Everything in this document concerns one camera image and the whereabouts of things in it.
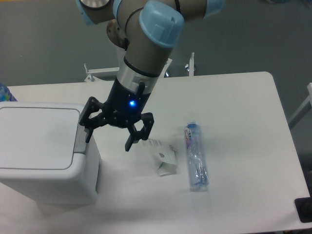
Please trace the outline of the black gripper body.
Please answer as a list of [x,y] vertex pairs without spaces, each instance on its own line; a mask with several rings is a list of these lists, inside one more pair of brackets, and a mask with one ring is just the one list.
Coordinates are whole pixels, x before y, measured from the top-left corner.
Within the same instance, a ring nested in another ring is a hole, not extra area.
[[142,111],[150,94],[144,94],[145,82],[140,80],[135,91],[125,88],[117,79],[109,93],[107,104],[122,118],[122,125],[134,124],[140,120],[150,128],[150,114]]

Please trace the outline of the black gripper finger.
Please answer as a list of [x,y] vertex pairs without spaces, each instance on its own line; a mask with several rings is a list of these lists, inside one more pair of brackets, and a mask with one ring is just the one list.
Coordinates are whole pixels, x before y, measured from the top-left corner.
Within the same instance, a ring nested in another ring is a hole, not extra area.
[[84,127],[85,142],[89,143],[94,129],[108,124],[110,107],[99,102],[95,97],[89,97],[79,117],[79,125]]
[[[143,122],[141,130],[137,130],[135,124],[139,121]],[[152,113],[141,113],[131,116],[126,120],[126,127],[129,131],[129,137],[125,143],[125,151],[129,151],[133,144],[138,143],[141,139],[147,140],[154,124],[154,116]]]

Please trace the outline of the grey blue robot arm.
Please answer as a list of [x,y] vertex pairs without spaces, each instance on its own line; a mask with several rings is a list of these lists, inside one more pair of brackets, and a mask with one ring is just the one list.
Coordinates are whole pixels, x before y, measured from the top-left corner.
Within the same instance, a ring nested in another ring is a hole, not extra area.
[[80,115],[86,142],[105,125],[128,129],[126,151],[147,140],[154,124],[143,109],[177,45],[185,22],[221,11],[222,0],[78,0],[88,25],[115,20],[125,37],[125,54],[105,102],[90,97]]

